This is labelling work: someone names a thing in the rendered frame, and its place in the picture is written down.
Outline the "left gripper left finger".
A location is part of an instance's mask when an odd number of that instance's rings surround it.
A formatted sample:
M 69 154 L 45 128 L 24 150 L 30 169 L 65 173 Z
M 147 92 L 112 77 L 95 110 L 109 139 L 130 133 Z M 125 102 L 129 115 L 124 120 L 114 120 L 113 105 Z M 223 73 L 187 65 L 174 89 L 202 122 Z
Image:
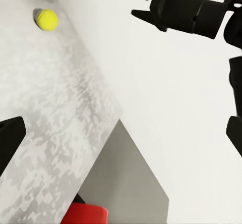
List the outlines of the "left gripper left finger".
M 23 117 L 0 122 L 0 176 L 26 136 Z

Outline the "tennis ball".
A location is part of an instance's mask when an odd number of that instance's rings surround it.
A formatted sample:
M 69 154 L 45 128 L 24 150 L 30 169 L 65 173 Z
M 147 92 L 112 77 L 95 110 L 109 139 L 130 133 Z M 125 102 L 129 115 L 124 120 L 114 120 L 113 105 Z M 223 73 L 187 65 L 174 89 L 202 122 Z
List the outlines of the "tennis ball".
M 36 22 L 41 29 L 51 32 L 58 25 L 58 17 L 53 11 L 44 9 L 37 14 Z

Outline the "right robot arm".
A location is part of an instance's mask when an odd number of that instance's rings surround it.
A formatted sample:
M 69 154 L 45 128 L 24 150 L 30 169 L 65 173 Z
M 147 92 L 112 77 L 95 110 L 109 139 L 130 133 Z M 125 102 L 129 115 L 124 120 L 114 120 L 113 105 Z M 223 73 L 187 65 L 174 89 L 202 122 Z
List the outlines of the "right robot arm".
M 146 0 L 148 1 L 148 0 Z M 224 15 L 233 11 L 224 28 L 224 40 L 242 48 L 242 0 L 152 0 L 148 10 L 133 9 L 131 14 L 161 31 L 168 28 L 215 39 Z M 233 87 L 237 117 L 242 118 L 242 56 L 229 59 L 229 81 Z

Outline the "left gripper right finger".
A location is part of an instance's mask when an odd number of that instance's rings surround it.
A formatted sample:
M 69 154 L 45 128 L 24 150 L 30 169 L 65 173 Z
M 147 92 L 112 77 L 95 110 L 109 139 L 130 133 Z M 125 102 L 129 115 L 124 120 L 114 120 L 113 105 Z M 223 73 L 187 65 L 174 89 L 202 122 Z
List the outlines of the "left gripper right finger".
M 227 124 L 226 134 L 242 157 L 242 118 L 231 116 Z

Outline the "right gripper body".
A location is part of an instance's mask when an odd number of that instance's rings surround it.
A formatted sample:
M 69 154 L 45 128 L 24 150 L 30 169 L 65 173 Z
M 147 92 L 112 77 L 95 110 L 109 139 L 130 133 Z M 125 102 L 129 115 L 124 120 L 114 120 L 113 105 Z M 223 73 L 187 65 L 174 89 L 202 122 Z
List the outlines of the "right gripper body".
M 168 28 L 194 33 L 196 18 L 204 0 L 152 0 L 149 10 L 161 31 Z

